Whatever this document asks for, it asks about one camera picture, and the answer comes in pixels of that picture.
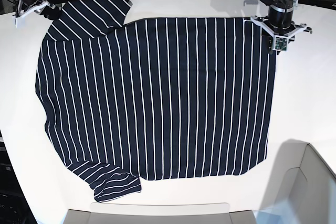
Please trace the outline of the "navy white striped T-shirt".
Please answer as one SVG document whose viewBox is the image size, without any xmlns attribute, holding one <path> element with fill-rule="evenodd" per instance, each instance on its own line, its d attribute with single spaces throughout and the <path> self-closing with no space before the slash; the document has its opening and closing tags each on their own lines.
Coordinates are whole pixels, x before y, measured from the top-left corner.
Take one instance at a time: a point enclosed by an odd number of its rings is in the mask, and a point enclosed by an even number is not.
<svg viewBox="0 0 336 224">
<path fill-rule="evenodd" d="M 141 180 L 242 175 L 267 157 L 276 54 L 246 18 L 149 18 L 128 0 L 67 2 L 36 94 L 62 160 L 106 202 Z"/>
</svg>

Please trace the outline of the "grey bin front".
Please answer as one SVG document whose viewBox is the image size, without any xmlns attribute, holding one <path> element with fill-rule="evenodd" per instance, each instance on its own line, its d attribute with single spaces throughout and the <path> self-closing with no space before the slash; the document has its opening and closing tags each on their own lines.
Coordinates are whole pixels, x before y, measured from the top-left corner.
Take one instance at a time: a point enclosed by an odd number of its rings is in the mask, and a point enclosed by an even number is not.
<svg viewBox="0 0 336 224">
<path fill-rule="evenodd" d="M 252 210 L 230 212 L 227 203 L 129 205 L 92 203 L 89 211 L 68 210 L 64 223 L 256 223 Z"/>
</svg>

